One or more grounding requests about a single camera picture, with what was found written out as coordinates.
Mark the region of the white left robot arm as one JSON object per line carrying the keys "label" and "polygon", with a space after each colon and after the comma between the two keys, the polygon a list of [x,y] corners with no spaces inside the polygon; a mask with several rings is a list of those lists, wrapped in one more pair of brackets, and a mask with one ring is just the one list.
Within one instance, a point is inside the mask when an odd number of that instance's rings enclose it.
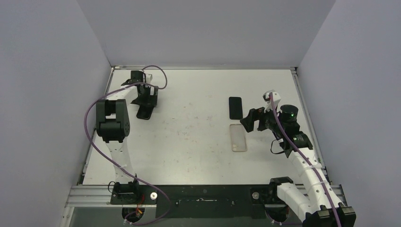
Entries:
{"label": "white left robot arm", "polygon": [[133,70],[130,78],[122,83],[121,91],[96,102],[96,132],[108,147],[112,161],[117,163],[110,201],[113,205],[138,204],[145,199],[138,180],[132,177],[134,171],[128,150],[131,130],[128,105],[138,105],[138,119],[151,118],[158,96],[158,88],[149,85],[151,81],[152,75]]}

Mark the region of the cream phone case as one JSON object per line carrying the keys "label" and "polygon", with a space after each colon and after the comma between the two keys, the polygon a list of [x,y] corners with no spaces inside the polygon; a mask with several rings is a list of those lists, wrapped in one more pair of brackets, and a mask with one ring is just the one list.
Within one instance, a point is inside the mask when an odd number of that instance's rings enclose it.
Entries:
{"label": "cream phone case", "polygon": [[229,125],[231,149],[233,152],[246,152],[247,143],[245,129],[241,124]]}

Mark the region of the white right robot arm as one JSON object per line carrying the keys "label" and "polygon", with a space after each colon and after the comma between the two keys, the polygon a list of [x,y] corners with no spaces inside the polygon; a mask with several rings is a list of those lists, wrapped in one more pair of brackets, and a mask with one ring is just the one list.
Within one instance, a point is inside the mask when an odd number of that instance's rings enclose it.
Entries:
{"label": "white right robot arm", "polygon": [[327,181],[308,136],[300,130],[297,114],[298,108],[293,105],[282,105],[278,113],[261,107],[251,109],[240,120],[247,132],[254,130],[255,121],[259,122],[258,131],[272,131],[306,190],[302,193],[289,177],[277,177],[270,180],[267,196],[274,203],[284,202],[304,227],[352,227],[355,211]]}

